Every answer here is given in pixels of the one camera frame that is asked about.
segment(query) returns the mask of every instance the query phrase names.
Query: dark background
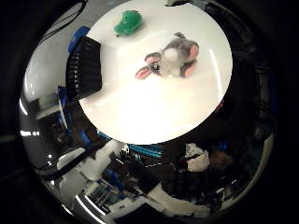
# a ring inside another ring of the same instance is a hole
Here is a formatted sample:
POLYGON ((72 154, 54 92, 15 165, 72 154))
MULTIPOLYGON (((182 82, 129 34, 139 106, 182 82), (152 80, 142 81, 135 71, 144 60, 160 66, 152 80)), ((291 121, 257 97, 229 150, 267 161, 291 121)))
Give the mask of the dark background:
MULTIPOLYGON (((77 223, 64 213, 31 170, 18 121, 22 77, 30 56, 43 33, 74 2, 17 0, 0 4, 0 136, 16 136, 0 142, 0 223, 77 223)), ((297 170, 295 136, 299 133, 295 1, 221 2, 260 36, 275 70, 279 111, 278 136, 261 179, 219 223, 288 222, 297 203, 293 186, 298 176, 292 174, 297 170)))

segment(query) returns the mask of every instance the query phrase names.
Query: green toy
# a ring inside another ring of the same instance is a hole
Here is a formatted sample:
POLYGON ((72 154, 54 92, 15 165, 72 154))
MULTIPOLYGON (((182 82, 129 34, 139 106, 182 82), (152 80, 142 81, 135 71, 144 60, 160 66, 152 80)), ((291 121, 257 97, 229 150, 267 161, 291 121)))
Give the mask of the green toy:
POLYGON ((127 10, 122 12, 121 22, 114 27, 117 36, 131 35, 142 23, 142 17, 138 11, 127 10))

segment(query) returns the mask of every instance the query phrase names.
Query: gray plush mouse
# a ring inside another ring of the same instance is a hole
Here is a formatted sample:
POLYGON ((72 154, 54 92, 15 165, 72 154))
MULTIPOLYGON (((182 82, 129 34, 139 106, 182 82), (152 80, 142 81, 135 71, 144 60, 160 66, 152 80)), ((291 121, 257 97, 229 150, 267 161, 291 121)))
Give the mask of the gray plush mouse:
POLYGON ((135 78, 144 79, 150 73, 159 76, 188 77, 196 65, 199 49, 195 41, 186 39, 182 33, 172 40, 162 52, 148 54, 145 58, 147 66, 135 74, 135 78))

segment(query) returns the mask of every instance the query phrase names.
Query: mouse ear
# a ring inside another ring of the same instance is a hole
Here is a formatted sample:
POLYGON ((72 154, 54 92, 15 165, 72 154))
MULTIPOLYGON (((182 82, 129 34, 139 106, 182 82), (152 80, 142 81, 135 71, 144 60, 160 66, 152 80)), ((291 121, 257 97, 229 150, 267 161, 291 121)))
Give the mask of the mouse ear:
POLYGON ((160 61, 160 59, 161 59, 161 53, 154 52, 154 53, 148 54, 146 56, 146 58, 144 59, 144 61, 147 62, 147 64, 151 64, 151 63, 156 63, 156 62, 160 61))
POLYGON ((145 66, 145 67, 139 69, 139 71, 135 74, 135 78, 144 79, 149 74, 150 74, 150 69, 147 66, 145 66))

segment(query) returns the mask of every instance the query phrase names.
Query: white round table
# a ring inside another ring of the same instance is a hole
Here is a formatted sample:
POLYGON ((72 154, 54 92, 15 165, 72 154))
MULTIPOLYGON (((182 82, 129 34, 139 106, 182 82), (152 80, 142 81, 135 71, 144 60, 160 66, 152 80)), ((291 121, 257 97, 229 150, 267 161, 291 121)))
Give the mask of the white round table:
POLYGON ((80 100, 86 116, 104 134, 131 144, 161 143, 204 121, 224 96, 233 60, 220 26, 202 9, 186 4, 166 7, 163 0, 133 0, 111 9, 87 34, 101 47, 103 88, 80 100), (116 37, 113 27, 125 10, 137 10, 143 24, 116 37), (135 78, 147 54, 163 49, 177 32, 199 45, 198 63, 189 77, 135 78))

